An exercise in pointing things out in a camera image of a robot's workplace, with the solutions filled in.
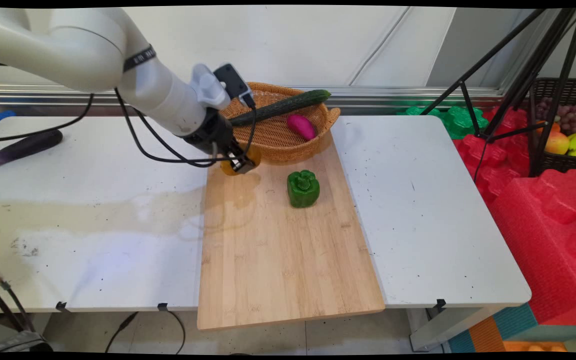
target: grapes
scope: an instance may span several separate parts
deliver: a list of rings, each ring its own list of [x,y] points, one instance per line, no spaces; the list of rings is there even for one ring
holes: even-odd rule
[[[553,104],[553,98],[544,96],[534,109],[535,121],[544,121],[548,117],[548,112]],[[576,133],[576,105],[558,104],[554,122],[560,125],[562,133],[570,135]]]

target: table leg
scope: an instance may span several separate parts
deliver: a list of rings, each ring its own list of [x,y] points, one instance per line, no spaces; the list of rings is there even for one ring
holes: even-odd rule
[[[413,351],[430,351],[455,335],[468,330],[504,307],[449,307],[430,321],[425,309],[407,309],[410,320],[410,344]]]

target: wooden cutting board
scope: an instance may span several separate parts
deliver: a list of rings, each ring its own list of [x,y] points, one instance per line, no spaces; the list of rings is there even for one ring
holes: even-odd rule
[[[314,206],[290,206],[287,178],[313,171]],[[244,175],[208,170],[197,328],[376,313],[384,299],[339,156],[328,134],[296,163]]]

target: eggplant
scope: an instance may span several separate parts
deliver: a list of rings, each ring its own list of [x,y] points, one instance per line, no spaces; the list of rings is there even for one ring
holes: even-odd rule
[[[64,134],[59,130],[24,137],[0,150],[0,166],[48,150],[62,142],[63,138]]]

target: floor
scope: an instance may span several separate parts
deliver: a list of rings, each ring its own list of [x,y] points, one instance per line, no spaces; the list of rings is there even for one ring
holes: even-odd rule
[[[197,312],[176,312],[185,326],[180,354],[359,355],[411,354],[406,310],[200,332]],[[54,313],[43,333],[55,351],[103,353],[129,312]],[[140,312],[109,353],[174,354],[182,330],[171,314]],[[442,347],[430,353],[442,353]]]

